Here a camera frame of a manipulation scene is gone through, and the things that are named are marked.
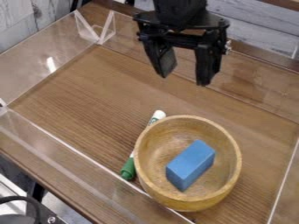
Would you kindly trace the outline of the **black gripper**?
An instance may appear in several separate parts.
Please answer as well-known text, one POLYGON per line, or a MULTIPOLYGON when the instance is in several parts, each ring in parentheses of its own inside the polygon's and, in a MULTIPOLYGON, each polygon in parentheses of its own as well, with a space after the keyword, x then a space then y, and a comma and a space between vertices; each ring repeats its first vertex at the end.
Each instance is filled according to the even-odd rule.
POLYGON ((134 20, 139 27, 136 35, 155 72, 166 78, 176 68, 174 46, 187 49, 196 47, 196 85, 208 86, 220 71, 222 54, 230 49, 230 21, 207 10, 178 21, 162 20, 152 10, 135 14, 134 20))

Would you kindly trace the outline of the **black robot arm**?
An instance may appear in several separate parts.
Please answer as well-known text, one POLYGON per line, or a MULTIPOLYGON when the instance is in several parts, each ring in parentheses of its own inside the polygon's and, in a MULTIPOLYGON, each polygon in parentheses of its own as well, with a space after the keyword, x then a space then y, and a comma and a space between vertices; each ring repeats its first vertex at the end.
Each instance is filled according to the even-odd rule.
POLYGON ((176 68, 175 47, 194 50, 196 84, 208 86, 230 50, 230 21, 208 12, 207 0, 154 0, 134 20, 155 72, 166 78, 176 68))

